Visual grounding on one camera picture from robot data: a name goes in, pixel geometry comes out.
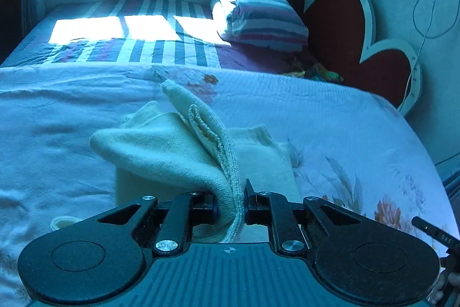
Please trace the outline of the right hand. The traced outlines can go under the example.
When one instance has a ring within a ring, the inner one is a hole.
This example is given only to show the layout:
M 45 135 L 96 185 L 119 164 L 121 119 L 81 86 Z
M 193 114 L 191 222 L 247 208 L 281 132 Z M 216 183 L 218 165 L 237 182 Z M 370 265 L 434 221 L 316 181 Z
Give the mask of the right hand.
M 448 273 L 447 270 L 443 270 L 437 279 L 433 290 L 428 298 L 429 303 L 435 306 L 444 296 L 444 290 L 447 284 L 450 284 L 453 288 L 459 288 L 460 275 L 456 273 Z

